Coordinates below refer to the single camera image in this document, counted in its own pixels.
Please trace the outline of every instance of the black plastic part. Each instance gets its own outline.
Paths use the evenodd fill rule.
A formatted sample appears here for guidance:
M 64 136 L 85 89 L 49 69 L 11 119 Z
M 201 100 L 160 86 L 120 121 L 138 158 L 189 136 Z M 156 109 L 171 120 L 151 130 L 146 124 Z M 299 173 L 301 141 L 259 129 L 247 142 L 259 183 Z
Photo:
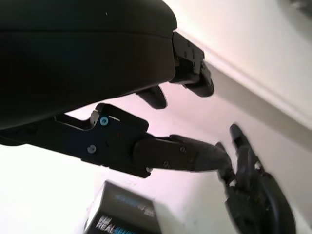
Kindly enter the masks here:
M 167 107 L 166 97 L 158 85 L 142 90 L 137 94 L 154 109 L 160 110 Z
M 0 32 L 0 129 L 171 80 L 170 39 L 102 32 Z
M 143 139 L 133 150 L 134 163 L 151 168 L 194 171 L 196 158 L 196 149 L 171 138 Z
M 110 116 L 119 119 L 121 122 L 127 124 L 128 126 L 140 129 L 141 131 L 146 132 L 148 130 L 149 123 L 146 120 L 134 116 L 111 104 L 100 103 L 96 106 L 96 111 L 98 111 L 99 113 L 109 113 Z
M 230 157 L 224 150 L 184 136 L 143 139 L 135 145 L 133 159 L 136 164 L 151 168 L 191 172 L 221 170 L 228 177 L 234 176 Z
M 295 234 L 296 224 L 291 207 L 274 177 L 266 173 L 260 178 L 259 186 L 269 204 L 266 207 L 264 221 L 267 229 L 264 233 Z
M 204 62 L 202 63 L 199 82 L 196 84 L 186 84 L 185 87 L 201 98 L 210 97 L 214 94 L 215 88 L 214 83 L 211 80 L 211 73 Z
M 295 234 L 293 213 L 276 180 L 265 172 L 241 129 L 234 124 L 230 131 L 238 160 L 226 204 L 234 224 L 242 234 Z
M 194 171 L 227 170 L 232 168 L 229 155 L 219 147 L 184 136 L 171 135 L 170 137 L 196 149 Z
M 0 130 L 172 80 L 172 10 L 161 0 L 0 3 Z
M 172 10 L 161 0 L 4 0 L 0 31 L 85 31 L 172 37 Z
M 250 145 L 247 137 L 243 134 L 242 130 L 239 128 L 237 124 L 231 125 L 230 133 L 233 139 L 233 145 L 235 146 L 236 150 L 244 146 L 250 148 L 250 150 L 253 151 L 253 148 Z
M 111 105 L 99 109 L 113 110 Z M 82 161 L 103 165 L 139 177 L 148 177 L 145 167 L 132 162 L 132 149 L 136 142 L 152 137 L 146 129 L 145 120 L 119 112 L 93 111 L 88 120 L 80 121 L 67 115 L 50 118 L 33 124 L 0 132 L 1 137 L 21 143 L 35 145 L 44 149 L 78 157 Z M 108 119 L 107 125 L 100 123 L 102 117 Z
M 204 63 L 204 52 L 179 33 L 173 35 L 176 57 L 176 73 L 170 83 L 182 84 L 199 97 L 214 93 L 211 73 Z
M 218 142 L 215 146 L 223 150 L 226 154 L 228 154 L 224 145 L 221 142 Z M 218 175 L 219 175 L 219 179 L 224 181 L 226 186 L 229 186 L 230 183 L 235 179 L 235 173 L 233 171 L 232 166 L 231 167 L 229 166 L 225 169 L 219 169 Z

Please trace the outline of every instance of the robotic arm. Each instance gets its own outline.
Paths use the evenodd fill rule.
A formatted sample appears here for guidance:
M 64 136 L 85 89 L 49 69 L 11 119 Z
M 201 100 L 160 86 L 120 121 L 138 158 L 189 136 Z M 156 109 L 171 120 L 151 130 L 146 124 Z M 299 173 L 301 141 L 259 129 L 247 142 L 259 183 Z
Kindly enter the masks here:
M 35 145 L 143 178 L 153 168 L 218 171 L 241 233 L 294 234 L 286 198 L 238 126 L 231 127 L 235 174 L 221 143 L 155 137 L 147 121 L 108 104 L 86 121 L 63 114 L 132 93 L 163 109 L 158 85 L 164 82 L 211 96 L 203 51 L 176 28 L 160 0 L 6 1 L 0 6 L 0 144 Z
M 295 233 L 286 198 L 237 125 L 230 129 L 238 157 L 236 174 L 221 143 L 177 135 L 155 137 L 147 129 L 147 121 L 101 103 L 85 121 L 63 114 L 3 130 L 0 136 L 2 144 L 27 143 L 143 178 L 153 168 L 218 171 L 229 214 L 241 233 Z

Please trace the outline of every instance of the black metal bracket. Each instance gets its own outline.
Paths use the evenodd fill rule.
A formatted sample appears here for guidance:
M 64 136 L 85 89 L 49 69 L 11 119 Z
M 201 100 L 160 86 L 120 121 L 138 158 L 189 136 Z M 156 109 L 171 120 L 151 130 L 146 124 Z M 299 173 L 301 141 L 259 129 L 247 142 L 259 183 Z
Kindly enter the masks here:
M 3 130 L 9 142 L 35 145 L 132 175 L 147 177 L 146 167 L 132 162 L 132 147 L 152 137 L 148 122 L 109 104 L 99 104 L 88 120 L 60 115 Z
M 170 83 L 182 84 L 200 97 L 214 93 L 211 73 L 204 59 L 204 52 L 177 32 L 173 34 L 175 77 Z
M 209 97 L 214 93 L 211 73 L 204 59 L 204 52 L 177 32 L 173 33 L 172 45 L 175 56 L 175 77 L 170 81 L 181 84 L 199 97 Z M 157 85 L 137 94 L 155 109 L 167 107 L 167 101 Z

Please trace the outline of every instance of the white ceiling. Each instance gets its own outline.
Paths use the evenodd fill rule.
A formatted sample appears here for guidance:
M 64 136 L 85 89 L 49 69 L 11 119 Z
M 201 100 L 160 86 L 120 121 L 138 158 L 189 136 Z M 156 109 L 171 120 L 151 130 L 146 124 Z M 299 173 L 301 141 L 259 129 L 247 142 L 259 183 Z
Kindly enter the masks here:
M 312 20 L 288 0 L 164 0 L 206 60 L 312 129 Z

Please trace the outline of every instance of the product box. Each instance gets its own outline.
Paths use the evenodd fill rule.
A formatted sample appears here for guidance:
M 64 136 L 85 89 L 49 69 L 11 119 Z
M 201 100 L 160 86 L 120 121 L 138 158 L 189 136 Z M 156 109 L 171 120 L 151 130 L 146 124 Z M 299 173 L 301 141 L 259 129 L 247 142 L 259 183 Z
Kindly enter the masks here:
M 106 181 L 89 212 L 84 234 L 161 234 L 153 202 Z

